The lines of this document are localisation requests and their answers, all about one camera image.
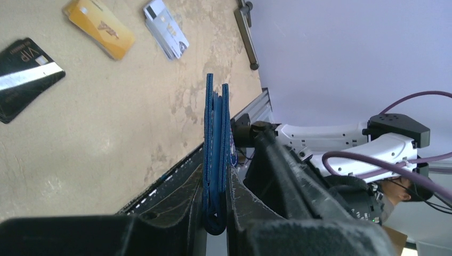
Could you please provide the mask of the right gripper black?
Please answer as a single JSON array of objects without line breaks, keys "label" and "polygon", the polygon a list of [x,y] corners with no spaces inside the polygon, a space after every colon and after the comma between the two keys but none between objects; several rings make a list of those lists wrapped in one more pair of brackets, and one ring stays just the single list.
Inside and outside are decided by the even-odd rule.
[{"label": "right gripper black", "polygon": [[281,124],[244,127],[244,147],[254,148],[244,185],[285,219],[363,219],[382,224],[378,187],[353,176],[321,174],[305,140],[284,135]]}]

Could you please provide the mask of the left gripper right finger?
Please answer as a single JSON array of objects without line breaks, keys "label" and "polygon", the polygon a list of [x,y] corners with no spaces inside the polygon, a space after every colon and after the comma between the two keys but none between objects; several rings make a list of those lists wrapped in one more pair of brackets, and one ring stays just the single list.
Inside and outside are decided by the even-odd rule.
[{"label": "left gripper right finger", "polygon": [[396,255],[377,224],[356,219],[287,220],[228,176],[228,255]]}]

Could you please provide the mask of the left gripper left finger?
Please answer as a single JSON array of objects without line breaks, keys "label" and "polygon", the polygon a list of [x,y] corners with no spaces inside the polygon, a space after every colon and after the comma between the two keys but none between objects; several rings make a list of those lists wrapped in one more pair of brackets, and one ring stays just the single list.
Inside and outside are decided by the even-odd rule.
[{"label": "left gripper left finger", "polygon": [[1,255],[204,255],[202,172],[142,214],[6,220]]}]

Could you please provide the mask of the blue leather card holder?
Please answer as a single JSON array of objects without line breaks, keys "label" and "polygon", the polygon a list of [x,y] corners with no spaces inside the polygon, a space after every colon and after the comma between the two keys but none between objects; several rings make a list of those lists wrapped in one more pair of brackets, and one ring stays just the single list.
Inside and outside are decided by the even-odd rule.
[{"label": "blue leather card holder", "polygon": [[211,235],[220,235],[227,226],[227,178],[238,165],[231,129],[229,86],[222,94],[213,89],[213,74],[206,76],[203,144],[203,225]]}]

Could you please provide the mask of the black credit card stack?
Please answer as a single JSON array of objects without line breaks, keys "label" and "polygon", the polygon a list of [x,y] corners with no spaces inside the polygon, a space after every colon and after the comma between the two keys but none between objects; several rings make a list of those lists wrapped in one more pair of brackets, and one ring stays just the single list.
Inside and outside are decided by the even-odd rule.
[{"label": "black credit card stack", "polygon": [[1,122],[13,121],[66,72],[31,38],[1,51]]}]

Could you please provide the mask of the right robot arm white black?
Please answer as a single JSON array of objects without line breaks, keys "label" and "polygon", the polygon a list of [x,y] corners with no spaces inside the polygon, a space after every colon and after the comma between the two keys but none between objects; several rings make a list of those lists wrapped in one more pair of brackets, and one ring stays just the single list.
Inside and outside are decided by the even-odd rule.
[{"label": "right robot arm white black", "polygon": [[433,195],[424,185],[378,166],[338,157],[328,161],[330,168],[322,163],[324,153],[344,151],[427,177],[428,162],[417,151],[430,144],[430,129],[406,115],[378,114],[356,125],[323,127],[251,123],[248,115],[232,121],[232,136],[239,149],[255,147],[256,137],[264,131],[297,156],[308,173],[355,218],[383,223],[398,203],[426,202]]}]

